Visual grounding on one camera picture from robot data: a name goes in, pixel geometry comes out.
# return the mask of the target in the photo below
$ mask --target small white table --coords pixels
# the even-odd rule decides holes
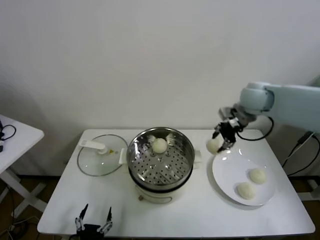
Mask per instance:
[[[39,183],[32,192],[29,192],[20,184],[20,179],[11,170],[9,170],[8,167],[10,167],[18,158],[39,142],[44,137],[44,132],[2,115],[0,115],[0,120],[3,126],[13,125],[16,128],[15,135],[4,142],[3,151],[0,152],[0,178],[24,197],[22,203],[14,209],[14,218],[17,218],[28,205],[32,205],[43,212],[47,204],[36,198],[36,196],[46,187],[46,185]],[[4,137],[6,138],[9,137],[14,130],[11,127],[6,127],[3,132],[5,133]],[[8,189],[6,188],[0,195],[0,201],[4,198],[7,192]]]

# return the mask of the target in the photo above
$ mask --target steamed bun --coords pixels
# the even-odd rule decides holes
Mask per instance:
[[[156,154],[162,154],[167,150],[167,141],[163,138],[156,138],[151,147]]]
[[[224,138],[219,134],[216,138],[210,139],[206,142],[206,149],[213,155],[218,153],[219,148],[223,145]]]
[[[256,197],[256,189],[249,182],[242,182],[236,186],[238,194],[244,199],[251,200]]]
[[[249,172],[249,177],[256,184],[264,184],[267,181],[267,175],[265,171],[260,168],[252,169]]]

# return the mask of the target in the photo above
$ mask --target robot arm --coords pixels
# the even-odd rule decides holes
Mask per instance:
[[[215,127],[212,138],[224,139],[218,152],[231,148],[235,134],[242,132],[258,115],[264,115],[293,127],[320,132],[320,88],[300,85],[280,86],[265,82],[251,82],[242,89],[240,102],[223,107],[223,120]]]

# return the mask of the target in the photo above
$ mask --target white table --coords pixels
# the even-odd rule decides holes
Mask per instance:
[[[43,212],[47,204],[36,198],[36,196],[46,187],[46,185],[39,183],[32,192],[29,192],[20,184],[20,179],[9,170],[8,167],[39,142],[44,137],[44,132],[2,115],[0,115],[0,120],[3,126],[13,125],[16,128],[15,135],[4,142],[3,151],[0,152],[0,178],[24,197],[22,203],[14,210],[14,217],[17,218],[28,205],[32,205]],[[14,130],[12,127],[6,127],[3,132],[5,133],[4,137],[7,138]],[[8,189],[4,190],[0,196],[0,201],[7,192]]]
[[[102,134],[116,134],[130,142],[141,130],[88,129],[81,140]],[[256,237],[308,234],[315,226],[266,140],[238,140],[241,149],[255,163],[269,166],[277,190],[265,205],[251,207],[231,201],[219,189],[212,174],[213,157],[206,150],[212,130],[181,130],[202,154],[202,165],[194,170],[183,196],[169,204],[139,201],[134,182],[123,170],[90,177],[77,167],[77,146],[38,224],[43,234],[76,233],[75,217],[88,203],[84,223],[102,225],[112,206],[115,237]],[[257,138],[258,130],[246,130],[244,137]]]

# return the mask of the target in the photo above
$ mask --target stainless steel pot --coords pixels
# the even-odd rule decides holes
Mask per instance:
[[[152,150],[154,138],[167,142],[164,153]],[[155,127],[138,134],[127,149],[129,173],[135,183],[150,192],[168,193],[180,188],[190,177],[195,150],[181,132],[168,127]]]

